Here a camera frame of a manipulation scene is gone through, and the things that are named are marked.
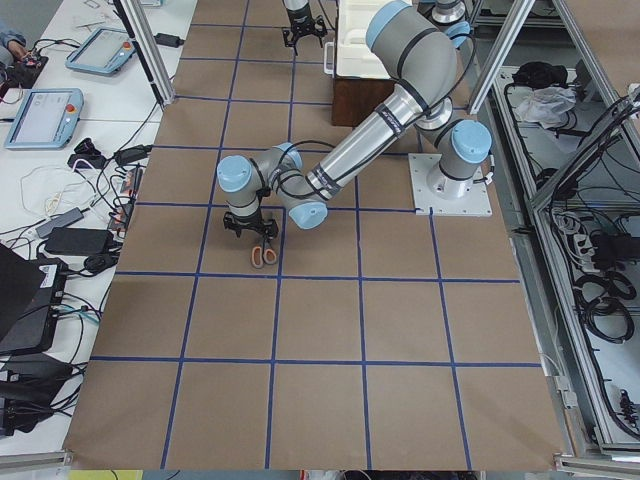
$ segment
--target blue joint cap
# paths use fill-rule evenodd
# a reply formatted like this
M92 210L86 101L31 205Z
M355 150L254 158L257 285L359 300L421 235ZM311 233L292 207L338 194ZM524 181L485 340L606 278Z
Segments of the blue joint cap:
M467 163L482 163L491 149L491 134L480 122L463 120L453 128L451 144Z
M223 158L217 171L220 188L227 193L242 190L251 180L251 163L241 155Z
M451 25L449 28L447 28L444 31L444 33L449 38L453 38L456 35L464 35L464 34L468 35L471 33L471 25L469 25L469 22L467 21L459 22L459 23L456 23L455 25ZM466 39L467 37L458 37L451 40L451 42L453 43L454 47L460 48L460 45L462 45Z
M289 216L303 230L316 228L327 218L327 206L322 202L296 205L289 210Z
M384 27L393 20L398 13L400 13L405 8L411 8L411 5L408 5L400 0L394 0L393 2L387 3L384 7L378 10L373 18L371 19L371 23L369 23L369 28L367 28L367 47L369 49L373 49L373 44L376 42L378 35L380 32L384 30Z
M302 157L300 156L300 152L298 152L298 149L296 147L291 147L293 147L293 143L284 142L280 145L276 145L274 148L278 148L283 152L287 152L287 156L293 159L293 162L296 164L296 168L300 170L302 169Z

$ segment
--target plastic bag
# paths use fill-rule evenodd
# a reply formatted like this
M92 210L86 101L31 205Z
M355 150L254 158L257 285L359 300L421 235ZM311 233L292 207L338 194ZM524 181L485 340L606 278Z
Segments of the plastic bag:
M542 128L560 127L567 123L566 112L576 104L576 94L570 88L549 87L534 90L516 107L520 122L537 122Z

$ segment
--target person's arm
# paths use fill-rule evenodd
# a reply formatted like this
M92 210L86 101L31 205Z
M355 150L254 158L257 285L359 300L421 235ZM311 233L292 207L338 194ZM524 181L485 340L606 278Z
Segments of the person's arm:
M0 19L0 44L18 59L27 54L25 48L27 41L24 36L20 32L12 30L2 19Z

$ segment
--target tablet screen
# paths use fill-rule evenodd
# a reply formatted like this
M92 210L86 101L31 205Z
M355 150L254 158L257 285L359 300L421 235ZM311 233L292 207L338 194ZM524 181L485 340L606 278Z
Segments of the tablet screen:
M13 141L17 143L53 142L70 97L69 92L32 93Z
M84 47L73 62L90 67L104 68L118 53L118 50L122 48L122 44L127 41L129 41L129 36L125 32L102 30L89 45Z

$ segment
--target white desk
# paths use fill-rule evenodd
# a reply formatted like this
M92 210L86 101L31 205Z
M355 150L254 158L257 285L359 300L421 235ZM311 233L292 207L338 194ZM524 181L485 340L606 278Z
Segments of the white desk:
M105 0L98 0L98 2L104 3L105 6L101 7L104 11L111 11L112 7L107 7ZM167 0L164 7L149 8L145 12L154 33L163 32L185 38L196 3L197 0ZM74 28L73 17L90 16L96 13L96 10L86 6L82 0L64 0L45 31L43 38L73 38L82 41L90 32L86 28ZM119 20L112 20L107 25L116 26L121 25L121 23ZM160 47L160 51L169 75L173 75L178 65L181 48ZM67 69L64 66L64 61L70 49L55 47L47 49L45 52L50 59L36 83L36 88L80 88L84 93L85 105L73 138L62 150L9 151L0 147L0 171L2 172L0 175L0 202L3 205L3 213L0 216L0 231L10 230L22 225L26 226L38 220L37 217L30 215L22 208L20 178L40 166L65 167L75 145L86 137L90 137L99 150L106 156L110 156L113 150L120 147L140 126L155 102L140 61L136 57L115 75L100 77ZM12 92L7 97L7 100L14 98L15 92ZM18 106L18 104L1 104L0 117L13 117ZM162 112L158 109L151 121L143 127L131 145L153 143L161 116ZM0 124L0 141L4 142L9 128L9 124ZM107 174L110 174L112 170L113 165L108 168ZM85 172L91 177L90 170L85 170ZM51 193L50 190L56 186L53 180L51 184L46 181L46 175L45 178L40 179L39 176L34 176L33 181L31 180L32 178L30 177L29 182L26 184L25 197L36 204L38 203L38 198L44 201L47 194ZM61 207L60 211L63 212L69 208L71 207ZM98 214L88 212L85 214L85 218L74 226L105 228L104 219L107 218L108 208L99 204L96 206L96 210ZM26 247L19 248L16 251L26 256ZM80 263L84 260L83 257L62 258L70 264L71 268L81 268ZM67 280L65 290L85 298L98 307L111 283L113 270L111 269L91 279L71 277ZM67 299L65 299L65 303L81 305L78 301L67 301ZM97 326L90 321L85 320L84 327L82 344L74 360L76 363L88 360L97 332ZM69 317L60 320L57 325L53 346L46 352L47 355L62 361L68 361L78 344L80 331L80 321L77 318ZM67 382L58 398L63 398L73 391L77 386L77 382L79 380L76 379ZM0 439L0 455L43 453L60 450L69 428L69 423L70 419L68 417L54 415L40 422L29 434L16 432L13 437L2 438Z

